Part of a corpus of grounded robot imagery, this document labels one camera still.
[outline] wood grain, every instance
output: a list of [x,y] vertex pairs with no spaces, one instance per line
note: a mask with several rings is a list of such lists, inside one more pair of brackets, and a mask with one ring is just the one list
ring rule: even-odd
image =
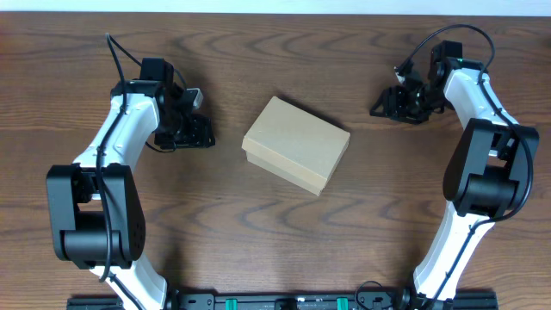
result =
[[[337,15],[0,14],[0,307],[64,308],[107,285],[53,254],[45,175],[92,140],[117,82],[103,38],[162,56],[205,94],[218,139],[207,150],[145,149],[134,177],[145,251],[183,288],[229,292],[353,290],[404,282],[444,211],[442,179],[461,136],[455,114],[421,126],[368,116],[392,68],[432,31],[485,29],[502,103],[541,135],[535,187],[514,220],[482,240],[460,286],[492,288],[502,309],[551,307],[551,20]],[[458,30],[469,58],[488,56]],[[429,48],[416,62],[428,68]],[[125,74],[137,67],[123,60]],[[321,197],[247,164],[241,141],[272,96],[351,132]]]

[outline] black wire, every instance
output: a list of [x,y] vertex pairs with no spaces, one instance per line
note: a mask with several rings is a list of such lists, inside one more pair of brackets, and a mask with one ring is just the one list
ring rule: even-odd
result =
[[488,63],[485,65],[485,69],[492,63],[492,60],[493,60],[493,56],[495,55],[495,48],[493,47],[493,42],[492,42],[492,38],[490,38],[490,36],[488,34],[486,34],[483,30],[473,26],[473,25],[468,25],[468,24],[455,24],[455,25],[449,25],[447,27],[444,27],[444,28],[441,28],[441,29],[438,29],[437,31],[435,31],[434,33],[432,33],[431,35],[429,35],[428,37],[426,37],[426,39],[424,39],[421,43],[419,43],[419,45],[417,47],[415,47],[415,49],[413,50],[412,54],[410,54],[406,60],[404,60],[404,62],[396,69],[396,71],[401,71],[406,65],[407,63],[412,60],[413,56],[415,56],[415,54],[419,51],[419,49],[421,49],[421,47],[424,46],[424,44],[426,42],[428,42],[430,39],[432,39],[434,36],[440,34],[441,32],[444,32],[446,30],[450,30],[450,29],[454,29],[454,28],[469,28],[469,29],[472,29],[476,32],[478,32],[479,34],[482,34],[487,40],[488,42],[490,43],[491,45],[491,48],[492,48],[492,56],[490,57],[490,60],[488,61]]
[[176,143],[174,143],[174,148],[170,151],[159,150],[159,149],[155,148],[154,146],[150,145],[149,142],[147,142],[147,141],[145,142],[145,146],[149,147],[150,149],[152,149],[155,152],[174,152],[176,150]]
[[496,54],[496,49],[495,49],[495,46],[493,45],[493,41],[492,41],[492,38],[486,33],[484,32],[483,30],[479,29],[479,28],[476,28],[475,26],[472,26],[472,25],[467,25],[467,24],[455,24],[455,25],[450,25],[450,26],[447,26],[447,27],[444,27],[444,28],[441,28],[439,30],[437,30],[436,32],[434,32],[433,34],[429,35],[426,39],[424,39],[416,48],[415,50],[413,50],[413,53],[402,63],[402,65],[399,66],[399,68],[397,68],[397,71],[401,71],[405,66],[406,64],[412,59],[412,57],[415,55],[415,53],[430,39],[432,39],[435,35],[437,34],[440,34],[441,32],[443,31],[446,31],[446,30],[449,30],[449,29],[452,29],[452,28],[469,28],[469,29],[472,29],[476,32],[478,32],[479,34],[482,34],[482,36],[484,36],[484,38],[488,41],[489,45],[490,45],[490,48],[492,49],[492,54],[489,58],[489,60],[487,61],[487,63],[480,69],[480,73],[479,73],[479,76],[478,76],[478,85],[480,87],[480,90],[482,91],[482,93],[484,94],[484,97],[486,98],[486,100],[489,102],[490,106],[492,106],[492,109],[495,113],[495,115],[497,115],[499,118],[501,118],[506,124],[507,126],[511,129],[511,131],[515,134],[515,136],[517,137],[517,139],[520,141],[520,144],[522,145],[523,149],[524,149],[524,153],[525,153],[525,156],[526,156],[526,164],[528,166],[528,169],[527,169],[527,183],[526,183],[526,188],[524,189],[524,193],[523,193],[523,198],[521,199],[521,201],[518,203],[518,205],[512,210],[510,211],[508,214],[506,215],[502,215],[502,216],[499,216],[497,218],[493,218],[493,219],[488,219],[488,220],[482,220],[480,222],[477,222],[475,223],[469,230],[469,233],[467,235],[467,238],[465,239],[465,242],[463,242],[463,245],[461,246],[461,249],[459,250],[459,252],[457,253],[457,256],[455,257],[455,260],[454,262],[452,263],[451,265],[451,268],[449,269],[449,271],[446,273],[445,277],[444,277],[444,280],[442,282],[442,284],[440,285],[440,287],[438,288],[437,292],[435,293],[434,297],[429,300],[423,307],[422,309],[429,309],[430,307],[432,307],[435,302],[437,301],[438,297],[440,296],[440,294],[442,293],[443,289],[446,287],[446,284],[448,283],[448,280],[449,278],[451,277],[451,275],[453,274],[453,272],[455,271],[455,268],[457,267],[457,264],[459,263],[459,261],[461,260],[461,257],[463,255],[463,253],[465,252],[465,250],[467,249],[467,246],[468,246],[468,243],[471,241],[471,238],[474,236],[474,233],[476,232],[476,229],[482,225],[485,225],[485,224],[490,224],[490,223],[497,223],[497,222],[500,222],[500,221],[503,221],[503,220],[508,220],[510,218],[512,218],[513,216],[515,216],[524,206],[524,204],[526,203],[526,201],[528,200],[528,197],[529,197],[529,193],[530,191],[532,190],[532,182],[534,180],[534,163],[533,163],[533,160],[532,160],[532,156],[530,154],[530,150],[529,150],[529,147],[528,147],[528,143],[526,142],[526,139],[518,132],[518,129],[516,127],[515,124],[512,123],[511,120],[509,120],[509,118],[507,118],[505,115],[503,115],[502,113],[502,109],[501,108],[498,108],[495,104],[495,102],[493,101],[493,99],[490,97],[490,94],[488,94],[488,91],[486,89],[486,86],[484,86],[484,80],[482,79],[482,76],[484,75],[484,71],[488,68],[488,66],[490,66],[490,64],[492,63],[493,61],[493,58],[495,57],[495,54]]
[[103,274],[100,277],[100,282],[105,282],[105,279],[107,279],[109,275],[109,270],[111,268],[111,257],[113,252],[113,236],[112,236],[112,227],[111,227],[111,215],[109,213],[109,208],[107,204],[107,197],[105,196],[105,183],[103,182],[103,174],[102,174],[102,158],[105,155],[105,145],[107,144],[109,137],[115,130],[117,124],[121,120],[122,116],[125,114],[127,110],[127,90],[125,87],[125,80],[124,80],[124,74],[122,73],[121,63],[119,62],[119,59],[117,58],[117,54],[115,53],[115,50],[113,48],[113,45],[111,44],[113,38],[109,34],[105,34],[105,38],[107,40],[107,44],[109,46],[109,50],[111,51],[111,55],[113,55],[113,60],[115,61],[117,71],[119,72],[119,78],[121,79],[121,88],[122,88],[122,106],[119,111],[119,114],[115,117],[115,120],[109,126],[107,132],[103,136],[102,142],[97,147],[97,155],[96,155],[96,181],[97,181],[97,190],[100,194],[100,198],[102,199],[102,208],[103,208],[103,216],[105,219],[105,231],[107,233],[107,255],[105,258],[105,268],[103,269]]
[[128,289],[124,286],[124,284],[122,284],[121,280],[119,280],[117,278],[116,275],[114,274],[110,274],[109,275],[109,280],[111,282],[113,282],[120,290],[121,292],[136,306],[136,308],[138,310],[143,310],[144,308],[139,304],[138,300],[136,299],[136,297],[134,297],[132,294],[130,294],[130,292],[128,291]]
[[[122,47],[115,39],[111,38],[111,41],[121,50],[121,52],[125,53],[125,55],[127,55],[128,58],[130,58],[136,65],[141,66],[141,63],[139,62],[139,60],[137,60],[134,56],[132,56],[132,54],[129,53],[126,49],[124,49],[124,47]],[[174,69],[174,72],[177,74],[178,78],[180,78],[183,88],[186,90],[188,88],[188,85],[186,84],[186,81],[183,78],[182,73],[180,73],[180,71],[176,68]]]
[[126,49],[124,49],[119,43],[117,43],[117,41],[115,41],[115,39],[111,38],[111,41],[113,42],[113,44],[115,44],[121,50],[121,52],[125,53],[125,55],[127,55],[128,58],[130,58],[137,65],[141,66],[141,63],[134,56],[132,56],[131,53],[127,52]]
[[[373,280],[367,280],[366,282],[360,284],[360,286],[358,288],[356,288],[356,292],[354,293],[354,301],[356,302],[356,304],[358,304],[359,307],[361,307],[362,309],[364,310],[373,310],[373,309],[370,309],[366,306],[364,306],[359,300],[358,300],[358,295],[360,293],[360,289],[363,288],[364,285],[366,284],[376,284],[378,285],[380,288],[382,288],[382,285],[380,283],[378,283],[377,281],[373,281]],[[392,296],[388,293],[388,292],[385,292],[387,294],[388,297],[390,297],[390,299],[392,300]],[[389,309],[393,306],[393,303],[390,302],[390,305],[386,306],[386,307],[382,307],[381,310],[385,310],[385,309]]]

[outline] white wall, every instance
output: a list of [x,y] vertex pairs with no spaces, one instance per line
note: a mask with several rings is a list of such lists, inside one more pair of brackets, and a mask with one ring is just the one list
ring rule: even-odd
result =
[[0,0],[0,10],[551,16],[551,0]]

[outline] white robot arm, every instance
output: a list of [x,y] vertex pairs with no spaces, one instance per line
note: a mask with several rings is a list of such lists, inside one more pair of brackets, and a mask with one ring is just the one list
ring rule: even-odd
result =
[[[71,165],[54,165],[46,186],[58,257],[107,276],[125,309],[164,309],[176,299],[142,253],[145,218],[132,174],[152,133],[161,150],[148,146],[157,152],[210,147],[214,136],[210,120],[192,114],[201,106],[199,89],[173,83],[174,69],[163,59],[144,59],[139,64],[139,79],[122,80],[111,90],[111,109],[91,144]],[[97,178],[98,164],[101,179]],[[99,183],[105,188],[102,205],[104,210],[107,205],[110,214],[111,229],[107,231],[105,212],[85,212],[78,207],[78,203],[101,198]],[[109,234],[113,240],[110,255],[105,247]]]
[[[410,57],[396,69],[401,85],[385,90],[370,114],[420,124],[432,112],[454,109],[464,133],[444,176],[447,203],[442,224],[413,272],[410,291],[400,295],[395,306],[450,309],[477,244],[496,221],[510,218],[525,202],[539,137],[534,128],[519,126],[504,110],[490,86],[486,65],[464,59],[461,43],[444,41],[432,49],[428,84],[412,67]],[[505,164],[488,164],[489,157]]]

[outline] box lid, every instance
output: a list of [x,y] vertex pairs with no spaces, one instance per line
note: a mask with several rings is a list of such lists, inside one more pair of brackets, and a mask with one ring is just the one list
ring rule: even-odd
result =
[[254,156],[322,189],[350,134],[273,97],[243,140]]

